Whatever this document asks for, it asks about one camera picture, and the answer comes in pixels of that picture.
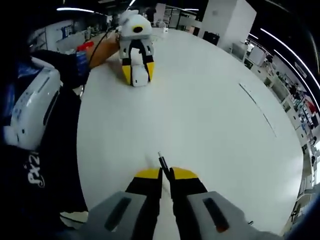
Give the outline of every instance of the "person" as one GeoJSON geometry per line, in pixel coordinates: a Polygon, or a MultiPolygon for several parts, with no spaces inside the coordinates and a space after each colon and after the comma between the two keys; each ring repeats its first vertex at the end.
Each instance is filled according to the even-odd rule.
{"type": "Polygon", "coordinates": [[[315,145],[316,143],[317,143],[317,137],[314,136],[314,137],[312,138],[312,140],[311,140],[311,144],[312,144],[312,145],[315,145]]]}
{"type": "Polygon", "coordinates": [[[146,18],[151,23],[151,26],[154,26],[155,22],[155,13],[157,12],[156,8],[154,6],[148,7],[145,11],[146,18]]]}
{"type": "Polygon", "coordinates": [[[289,89],[289,92],[291,93],[292,96],[296,95],[297,93],[297,87],[295,84],[293,84],[290,89],[289,89]]]}
{"type": "Polygon", "coordinates": [[[312,167],[314,166],[315,162],[316,162],[316,157],[312,156],[311,157],[311,165],[312,165],[312,167]]]}
{"type": "MultiPolygon", "coordinates": [[[[118,35],[108,38],[86,51],[65,55],[40,50],[30,53],[28,38],[33,29],[29,15],[17,16],[20,24],[15,37],[3,48],[5,66],[0,81],[0,146],[1,190],[3,213],[8,225],[17,225],[24,236],[47,237],[67,228],[60,220],[61,212],[83,212],[87,206],[82,194],[77,165],[77,126],[81,100],[73,89],[85,85],[91,69],[101,65],[119,50],[118,35]],[[63,86],[51,111],[41,144],[33,151],[7,145],[3,127],[11,119],[13,104],[8,87],[13,91],[35,78],[41,71],[32,57],[53,65],[60,73],[63,86]]],[[[19,98],[12,94],[13,102],[19,98]]]]}

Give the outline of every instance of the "white robot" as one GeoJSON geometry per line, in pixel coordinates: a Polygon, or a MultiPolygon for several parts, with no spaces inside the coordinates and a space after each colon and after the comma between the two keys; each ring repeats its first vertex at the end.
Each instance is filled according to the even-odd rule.
{"type": "Polygon", "coordinates": [[[59,71],[51,64],[34,57],[32,61],[42,70],[20,96],[15,96],[10,121],[3,126],[3,140],[7,145],[35,151],[59,95],[61,81],[59,71]]]}
{"type": "Polygon", "coordinates": [[[134,87],[145,86],[152,80],[154,72],[154,48],[151,42],[151,23],[138,10],[127,10],[119,19],[119,55],[126,81],[134,87]],[[132,66],[131,50],[139,49],[143,66],[132,66]]]}

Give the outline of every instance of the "ceiling light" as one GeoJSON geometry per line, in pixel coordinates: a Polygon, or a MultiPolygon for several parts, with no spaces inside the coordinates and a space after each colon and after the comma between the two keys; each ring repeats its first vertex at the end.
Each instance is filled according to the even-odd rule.
{"type": "Polygon", "coordinates": [[[76,7],[59,7],[56,9],[57,11],[81,11],[81,12],[87,12],[87,13],[94,13],[94,11],[82,9],[82,8],[76,8],[76,7]]]}
{"type": "Polygon", "coordinates": [[[98,3],[100,4],[106,4],[106,3],[110,3],[110,2],[114,2],[115,0],[100,0],[98,1],[98,3]]]}
{"type": "Polygon", "coordinates": [[[132,4],[134,4],[134,3],[135,3],[135,1],[136,1],[136,0],[132,0],[132,1],[130,2],[130,4],[129,4],[129,7],[131,7],[131,6],[132,6],[132,4]]]}
{"type": "Polygon", "coordinates": [[[274,49],[274,51],[283,59],[285,60],[289,65],[290,67],[296,72],[296,74],[298,74],[298,76],[301,78],[301,80],[303,81],[304,85],[306,86],[306,88],[309,90],[310,94],[312,95],[313,97],[313,101],[315,102],[316,106],[318,107],[318,110],[320,110],[320,107],[316,101],[316,98],[315,96],[313,95],[312,91],[310,90],[309,86],[307,85],[307,83],[305,82],[305,79],[300,75],[300,73],[295,69],[295,67],[287,60],[285,59],[284,56],[282,56],[277,50],[274,49]]]}
{"type": "Polygon", "coordinates": [[[270,32],[267,32],[263,28],[260,28],[260,30],[265,32],[269,36],[273,37],[275,40],[277,40],[279,43],[281,43],[283,46],[285,46],[285,48],[288,49],[300,61],[300,63],[302,63],[302,65],[306,68],[306,70],[309,72],[309,74],[311,75],[311,77],[313,78],[313,80],[315,81],[316,85],[318,86],[318,88],[320,90],[320,85],[319,85],[316,77],[312,74],[311,70],[307,67],[307,65],[304,63],[304,61],[302,61],[302,59],[290,47],[288,47],[283,41],[281,41],[277,37],[273,36],[270,32]]]}
{"type": "Polygon", "coordinates": [[[259,39],[257,36],[255,36],[255,35],[253,35],[253,34],[251,34],[251,33],[249,33],[249,35],[250,35],[251,37],[254,37],[255,39],[259,39]]]}
{"type": "Polygon", "coordinates": [[[100,12],[97,12],[97,11],[95,11],[94,13],[96,13],[96,14],[100,14],[100,15],[102,15],[102,16],[108,16],[108,15],[105,15],[105,14],[103,14],[103,13],[100,13],[100,12]]]}

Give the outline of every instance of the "white device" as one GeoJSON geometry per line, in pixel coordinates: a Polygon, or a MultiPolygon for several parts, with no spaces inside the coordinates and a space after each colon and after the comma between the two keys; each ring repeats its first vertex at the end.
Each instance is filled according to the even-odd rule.
{"type": "Polygon", "coordinates": [[[149,75],[144,65],[132,66],[132,85],[134,87],[143,87],[148,84],[149,75]]]}
{"type": "Polygon", "coordinates": [[[61,81],[59,71],[52,65],[34,57],[32,61],[43,69],[18,98],[3,134],[7,145],[34,151],[45,133],[61,81]]]}

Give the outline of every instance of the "desk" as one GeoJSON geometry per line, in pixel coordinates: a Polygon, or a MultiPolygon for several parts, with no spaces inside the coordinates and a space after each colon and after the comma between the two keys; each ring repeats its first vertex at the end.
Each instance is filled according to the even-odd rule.
{"type": "MultiPolygon", "coordinates": [[[[155,36],[155,69],[147,86],[124,84],[117,54],[90,73],[77,133],[88,208],[125,191],[137,171],[160,166],[161,151],[168,166],[195,172],[208,191],[240,207],[256,228],[280,233],[303,169],[300,143],[282,106],[215,45],[172,29],[154,34],[166,35],[155,36]]],[[[169,189],[164,180],[154,239],[179,239],[169,189]]]]}

